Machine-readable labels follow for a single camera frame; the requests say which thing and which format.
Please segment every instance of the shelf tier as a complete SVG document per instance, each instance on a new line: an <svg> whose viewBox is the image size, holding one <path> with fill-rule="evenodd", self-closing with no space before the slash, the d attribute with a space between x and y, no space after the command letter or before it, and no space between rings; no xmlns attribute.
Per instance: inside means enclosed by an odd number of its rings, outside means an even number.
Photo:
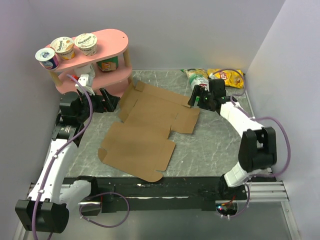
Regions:
<svg viewBox="0 0 320 240"><path fill-rule="evenodd" d="M126 81L128 86L128 77L131 75L132 72L132 67L131 66L125 66L125 61L122 57L118 58L119 62L119 67L115 71L111 72L102 72L96 63L93 64L94 70L95 70L95 78L93 79L93 84L92 84L92 89L94 91L100 89L100 88L105 88L107 90L111 89L111 85L119 85L118 83ZM62 81L61 86L56 86L56 89L61 93L64 94L66 92L76 92L77 89L75 87L75 83L70 80L66 75L75 75L75 72L73 69L64 71L59 75L60 80ZM122 93L120 89L116 90L117 93L121 94Z"/></svg>
<svg viewBox="0 0 320 240"><path fill-rule="evenodd" d="M127 35L117 29L104 29L101 31L93 32L96 35L97 52L93 56L85 56L81 50L74 46L75 57L70 60L61 59L57 56L59 66L54 69L54 72L63 72L73 68L81 67L87 64L96 63L98 61L109 59L122 54L129 44Z"/></svg>

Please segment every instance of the brown cardboard sheet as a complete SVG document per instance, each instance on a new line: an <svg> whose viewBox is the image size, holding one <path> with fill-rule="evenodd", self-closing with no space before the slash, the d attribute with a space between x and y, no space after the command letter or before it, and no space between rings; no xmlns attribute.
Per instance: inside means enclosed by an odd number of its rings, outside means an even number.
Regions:
<svg viewBox="0 0 320 240"><path fill-rule="evenodd" d="M188 106L189 98L139 81L123 94L115 122L98 149L104 164L156 182L163 177L175 148L170 131L191 134L200 110Z"/></svg>

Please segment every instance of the white lid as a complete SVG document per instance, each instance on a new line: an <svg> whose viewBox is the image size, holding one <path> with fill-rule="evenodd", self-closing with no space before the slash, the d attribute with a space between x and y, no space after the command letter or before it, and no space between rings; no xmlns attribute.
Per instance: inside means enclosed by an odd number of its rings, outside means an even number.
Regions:
<svg viewBox="0 0 320 240"><path fill-rule="evenodd" d="M52 59L55 56L55 50L50 47L41 48L35 54L35 59L39 62L44 62Z"/></svg>
<svg viewBox="0 0 320 240"><path fill-rule="evenodd" d="M53 40L50 44L56 53L64 53L74 47L74 41L71 37L61 36Z"/></svg>
<svg viewBox="0 0 320 240"><path fill-rule="evenodd" d="M92 33L82 33L74 39L74 44L80 49L90 48L97 44L97 36Z"/></svg>

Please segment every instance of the yellow snack bag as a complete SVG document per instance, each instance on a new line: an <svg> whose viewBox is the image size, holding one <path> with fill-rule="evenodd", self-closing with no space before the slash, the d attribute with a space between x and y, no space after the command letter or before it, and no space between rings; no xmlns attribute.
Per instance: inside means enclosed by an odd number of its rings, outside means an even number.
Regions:
<svg viewBox="0 0 320 240"><path fill-rule="evenodd" d="M234 87L238 89L242 89L244 87L244 81L239 76L239 74L236 73L235 71L225 70L225 71L218 72L213 76L213 73L218 70L219 70L218 68L210 68L207 70L207 74L211 79L223 79L224 84L226 86Z"/></svg>

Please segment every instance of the gray marble surface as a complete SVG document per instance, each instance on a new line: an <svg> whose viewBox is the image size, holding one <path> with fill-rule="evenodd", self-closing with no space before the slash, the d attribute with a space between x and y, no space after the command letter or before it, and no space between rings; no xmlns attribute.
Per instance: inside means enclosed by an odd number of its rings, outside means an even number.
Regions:
<svg viewBox="0 0 320 240"><path fill-rule="evenodd" d="M192 91L185 73L179 70L136 70L134 81L142 81L182 95ZM227 88L227 94L239 94L243 90ZM238 97L244 110L251 114L245 95ZM94 113L79 146L79 151L69 167L67 177L88 175L96 177L129 177L123 171L101 163L97 150L113 122L120 122L115 112ZM200 110L193 134L171 132L170 140L176 143L164 176L221 176L238 161L241 138L228 121L216 112Z"/></svg>

